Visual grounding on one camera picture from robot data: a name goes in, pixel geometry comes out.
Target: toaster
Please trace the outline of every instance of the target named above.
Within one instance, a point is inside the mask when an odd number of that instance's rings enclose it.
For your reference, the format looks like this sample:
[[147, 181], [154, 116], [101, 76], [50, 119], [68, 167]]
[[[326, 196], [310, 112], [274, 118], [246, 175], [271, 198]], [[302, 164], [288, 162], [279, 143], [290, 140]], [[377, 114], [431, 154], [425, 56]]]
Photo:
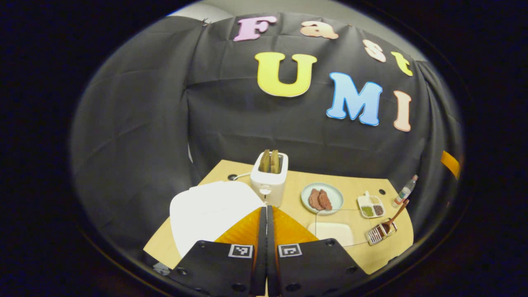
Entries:
[[282, 203], [286, 174], [288, 173], [288, 155], [279, 153], [279, 173], [259, 171], [260, 160], [264, 152], [260, 153], [251, 170], [251, 188], [262, 201], [279, 207]]

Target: white plate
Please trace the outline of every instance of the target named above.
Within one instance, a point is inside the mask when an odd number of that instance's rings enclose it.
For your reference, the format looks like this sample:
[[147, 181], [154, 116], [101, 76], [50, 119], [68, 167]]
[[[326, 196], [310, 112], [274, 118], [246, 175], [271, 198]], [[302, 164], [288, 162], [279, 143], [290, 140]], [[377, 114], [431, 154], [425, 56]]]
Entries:
[[[370, 197], [376, 197], [379, 201], [379, 203], [372, 203], [370, 201]], [[361, 212], [361, 215], [367, 219], [372, 219], [372, 218], [379, 218], [379, 217], [382, 217], [385, 215], [385, 206], [383, 205], [383, 202], [381, 202], [381, 199], [378, 197], [378, 196], [373, 196], [373, 195], [369, 195], [369, 192], [365, 192], [365, 196], [359, 196], [357, 198], [357, 204], [359, 205], [360, 207], [360, 212]], [[381, 209], [383, 210], [383, 212], [378, 216], [376, 215], [376, 212], [374, 211], [374, 205], [379, 205], [381, 206]], [[372, 217], [369, 217], [366, 215], [366, 213], [364, 213], [361, 208], [364, 207], [364, 206], [367, 206], [367, 207], [370, 207], [372, 208], [372, 213], [374, 214]]]
[[354, 245], [352, 230], [350, 229], [350, 226], [346, 224], [313, 222], [308, 226], [308, 231], [315, 235], [319, 240], [333, 238], [337, 240], [341, 246]]

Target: yellow letter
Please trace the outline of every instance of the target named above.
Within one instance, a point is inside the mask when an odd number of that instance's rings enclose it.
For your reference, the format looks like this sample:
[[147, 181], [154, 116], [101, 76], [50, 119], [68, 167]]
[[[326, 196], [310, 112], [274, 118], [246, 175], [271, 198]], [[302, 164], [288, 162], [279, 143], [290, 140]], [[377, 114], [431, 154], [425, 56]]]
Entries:
[[409, 61], [407, 61], [400, 53], [391, 52], [391, 54], [396, 57], [396, 63], [398, 63], [398, 67], [400, 67], [401, 71], [403, 71], [403, 73], [407, 74], [408, 76], [412, 76], [412, 71], [407, 67], [407, 65], [409, 65]]
[[257, 83], [266, 93], [280, 97], [295, 97], [304, 94], [312, 80], [312, 64], [317, 59], [312, 55], [294, 54], [291, 58], [297, 61], [297, 81], [282, 83], [279, 81], [279, 63], [286, 56], [277, 52], [262, 52], [255, 55], [259, 61]]

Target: letter u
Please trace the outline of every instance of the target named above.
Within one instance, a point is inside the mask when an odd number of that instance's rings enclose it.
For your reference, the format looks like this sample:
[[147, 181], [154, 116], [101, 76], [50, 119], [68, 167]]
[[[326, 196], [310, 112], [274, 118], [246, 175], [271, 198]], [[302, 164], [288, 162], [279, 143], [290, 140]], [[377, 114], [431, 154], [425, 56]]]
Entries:
[[294, 83], [279, 81], [279, 63], [286, 56], [278, 52], [262, 52], [255, 55], [259, 61], [257, 83], [266, 93], [280, 97], [295, 97], [304, 94], [310, 88], [312, 64], [317, 58], [308, 54], [294, 54], [291, 58], [297, 61], [297, 80]]

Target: grater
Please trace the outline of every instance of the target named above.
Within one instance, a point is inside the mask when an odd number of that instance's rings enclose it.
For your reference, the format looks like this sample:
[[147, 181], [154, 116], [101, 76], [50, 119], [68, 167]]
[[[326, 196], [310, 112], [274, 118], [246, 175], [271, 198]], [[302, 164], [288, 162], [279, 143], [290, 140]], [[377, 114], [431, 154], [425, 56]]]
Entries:
[[381, 224], [383, 224], [384, 222], [387, 222], [389, 220], [390, 220], [390, 218], [385, 219], [381, 223], [377, 224], [376, 227], [374, 227], [374, 228], [370, 229], [369, 231], [367, 231], [366, 238], [369, 241], [369, 245], [375, 245], [375, 244], [379, 243], [380, 241], [386, 239], [387, 237], [393, 235], [394, 233], [396, 233], [396, 231], [398, 231], [398, 228], [396, 227], [396, 224], [394, 222], [392, 222], [392, 226], [394, 228], [391, 228], [389, 233], [385, 232], [385, 228], [383, 228], [383, 226], [381, 226]]

